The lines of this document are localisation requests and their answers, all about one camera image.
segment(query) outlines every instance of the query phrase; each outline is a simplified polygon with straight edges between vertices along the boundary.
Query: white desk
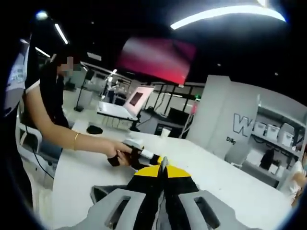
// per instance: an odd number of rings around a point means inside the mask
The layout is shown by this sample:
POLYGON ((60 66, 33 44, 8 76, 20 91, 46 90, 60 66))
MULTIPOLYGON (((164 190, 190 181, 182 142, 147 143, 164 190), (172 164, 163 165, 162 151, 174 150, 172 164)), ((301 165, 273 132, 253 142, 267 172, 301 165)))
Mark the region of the white desk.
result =
MULTIPOLYGON (((85 133, 87 126, 87 122, 76 121, 73 129, 85 133)), ((103 136, 117 140, 126 136, 103 130, 103 136)), ((281 192, 190 141, 136 132, 131 136, 142 138, 148 150, 167 156, 172 165, 189 172, 200 189, 232 207, 236 218, 250 228, 273 230, 291 210, 281 192)), ((63 150, 53 184, 54 227, 73 226, 86 218, 93 205, 89 196, 93 185, 127 184, 133 174, 128 167, 111 167, 103 154, 63 150)))
POLYGON ((129 121, 138 120, 138 118, 131 115, 125 107, 107 102, 99 102, 96 112, 98 114, 129 121))

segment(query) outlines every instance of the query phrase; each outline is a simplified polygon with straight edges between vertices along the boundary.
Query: television screen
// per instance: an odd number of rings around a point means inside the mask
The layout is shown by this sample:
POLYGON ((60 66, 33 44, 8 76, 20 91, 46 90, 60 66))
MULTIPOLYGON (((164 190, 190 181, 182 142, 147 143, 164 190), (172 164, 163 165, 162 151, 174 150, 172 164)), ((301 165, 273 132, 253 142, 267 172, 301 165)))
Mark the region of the television screen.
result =
POLYGON ((163 38, 131 37, 125 43, 117 68, 184 84, 196 53, 195 46, 163 38))

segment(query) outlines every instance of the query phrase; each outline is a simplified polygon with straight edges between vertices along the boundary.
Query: monitor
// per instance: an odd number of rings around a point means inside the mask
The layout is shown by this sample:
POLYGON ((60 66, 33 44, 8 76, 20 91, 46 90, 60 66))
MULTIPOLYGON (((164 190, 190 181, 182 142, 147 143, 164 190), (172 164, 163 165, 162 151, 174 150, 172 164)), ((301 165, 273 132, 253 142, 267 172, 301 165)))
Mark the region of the monitor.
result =
POLYGON ((139 86, 131 94, 129 99, 124 104, 124 107, 132 114, 137 115, 141 110, 142 106, 154 91, 153 86, 139 86))
POLYGON ((164 38, 131 37, 125 43, 116 67, 184 84, 196 48, 189 43, 164 38))

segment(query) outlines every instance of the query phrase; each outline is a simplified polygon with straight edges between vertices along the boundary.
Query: office chair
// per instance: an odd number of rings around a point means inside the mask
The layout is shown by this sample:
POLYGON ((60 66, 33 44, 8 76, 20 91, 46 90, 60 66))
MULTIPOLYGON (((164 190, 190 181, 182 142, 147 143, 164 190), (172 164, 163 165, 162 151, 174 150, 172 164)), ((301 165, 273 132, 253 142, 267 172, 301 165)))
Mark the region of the office chair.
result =
POLYGON ((19 136, 18 138, 16 137, 17 145, 19 144, 23 149, 31 152, 31 155, 35 153, 41 156, 44 160, 46 160, 49 163, 49 165, 53 163, 58 163, 59 161, 58 159, 55 159, 43 153, 40 150, 41 143, 43 141, 43 136, 40 133, 40 131, 38 131, 35 128, 31 128, 29 126, 26 127, 26 125, 20 121, 20 118, 22 117, 22 110, 23 110, 23 104, 20 103, 20 105, 18 106, 18 112, 17 112, 17 117, 16 117, 16 134, 18 134, 19 136), (25 140, 26 140, 27 135, 33 135, 37 141, 31 144, 26 143, 25 140))
POLYGON ((27 131, 29 133, 32 132, 37 137, 38 145, 34 149, 35 151, 34 153, 33 153, 33 150, 29 150, 25 148, 24 139, 25 139, 27 132, 26 132, 25 125, 20 122, 19 118, 20 118, 20 107, 18 107, 18 114, 16 117, 16 131, 15 131, 16 145, 17 145, 19 154, 21 155, 22 159, 24 159, 25 161, 30 162, 31 164, 34 164, 37 168, 42 167, 45 171, 47 171, 50 175, 54 177, 55 173, 54 173, 54 170, 52 169, 52 166, 50 166, 48 162, 44 160, 41 156, 39 155, 35 156, 35 154, 39 153, 39 144, 41 143, 42 135, 40 134, 38 130, 27 127, 27 131), (21 130, 24 131, 24 134, 22 136, 20 135, 21 130))
POLYGON ((250 150, 251 146, 248 143, 237 141, 226 153, 224 160, 237 168, 242 168, 250 150))

